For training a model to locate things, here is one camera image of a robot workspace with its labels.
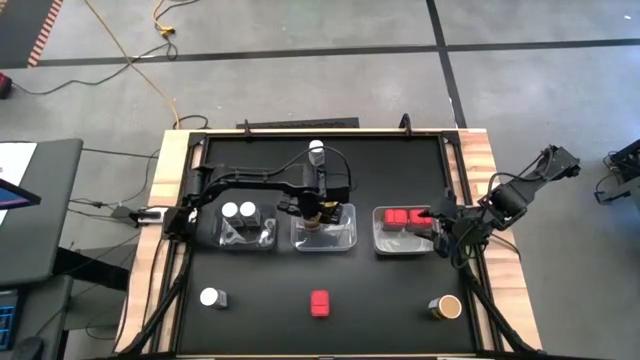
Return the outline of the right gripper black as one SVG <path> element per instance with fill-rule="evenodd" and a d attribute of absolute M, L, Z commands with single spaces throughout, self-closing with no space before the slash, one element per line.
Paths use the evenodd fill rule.
<path fill-rule="evenodd" d="M 491 220 L 487 220 L 488 210 L 483 205 L 461 206 L 453 192 L 446 192 L 432 208 L 426 208 L 418 216 L 434 218 L 439 231 L 432 234 L 433 249 L 442 258 L 451 257 L 467 246 L 488 244 L 493 231 Z"/>

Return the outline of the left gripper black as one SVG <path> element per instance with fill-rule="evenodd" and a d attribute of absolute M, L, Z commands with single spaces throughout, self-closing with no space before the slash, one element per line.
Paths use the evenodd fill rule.
<path fill-rule="evenodd" d="M 283 190 L 278 209 L 305 221 L 340 221 L 349 202 L 350 175 L 336 173 L 324 165 L 294 165 L 287 172 L 291 184 Z"/>

